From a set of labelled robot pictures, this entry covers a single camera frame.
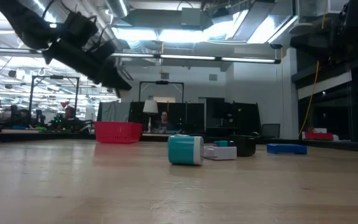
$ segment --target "lamp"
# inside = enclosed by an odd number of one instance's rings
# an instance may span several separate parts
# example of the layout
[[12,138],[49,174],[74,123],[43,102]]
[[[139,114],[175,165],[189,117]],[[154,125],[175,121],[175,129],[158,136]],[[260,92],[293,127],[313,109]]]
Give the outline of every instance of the lamp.
[[[146,100],[144,102],[143,113],[148,115],[158,114],[157,102],[155,100]],[[147,125],[147,132],[152,132],[152,117],[149,117],[149,124]]]

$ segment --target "black container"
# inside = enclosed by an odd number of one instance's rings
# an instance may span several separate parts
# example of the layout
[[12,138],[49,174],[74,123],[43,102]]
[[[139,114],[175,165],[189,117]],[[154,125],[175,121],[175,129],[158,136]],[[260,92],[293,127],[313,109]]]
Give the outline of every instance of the black container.
[[233,141],[237,147],[237,157],[253,156],[256,152],[256,137],[253,136],[230,136],[230,141]]

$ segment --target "man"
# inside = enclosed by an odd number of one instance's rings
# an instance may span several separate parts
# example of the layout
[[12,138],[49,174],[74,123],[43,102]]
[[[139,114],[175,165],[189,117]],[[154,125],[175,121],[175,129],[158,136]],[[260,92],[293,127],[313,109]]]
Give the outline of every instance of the man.
[[161,113],[161,121],[157,121],[158,133],[166,133],[167,130],[173,130],[174,127],[168,120],[168,113],[163,111]]

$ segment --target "wooden table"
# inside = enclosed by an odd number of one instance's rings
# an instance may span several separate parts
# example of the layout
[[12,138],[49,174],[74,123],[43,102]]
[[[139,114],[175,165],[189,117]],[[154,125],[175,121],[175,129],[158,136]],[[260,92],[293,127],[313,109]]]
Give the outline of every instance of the wooden table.
[[172,166],[167,143],[0,144],[0,223],[358,223],[358,152]]

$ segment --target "red plastic basket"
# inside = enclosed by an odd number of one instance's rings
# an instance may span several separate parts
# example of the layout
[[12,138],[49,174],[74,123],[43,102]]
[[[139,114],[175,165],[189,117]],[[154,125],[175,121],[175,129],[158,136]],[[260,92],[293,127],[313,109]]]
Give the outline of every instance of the red plastic basket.
[[138,142],[142,134],[142,124],[132,122],[97,121],[94,128],[101,143],[130,144]]

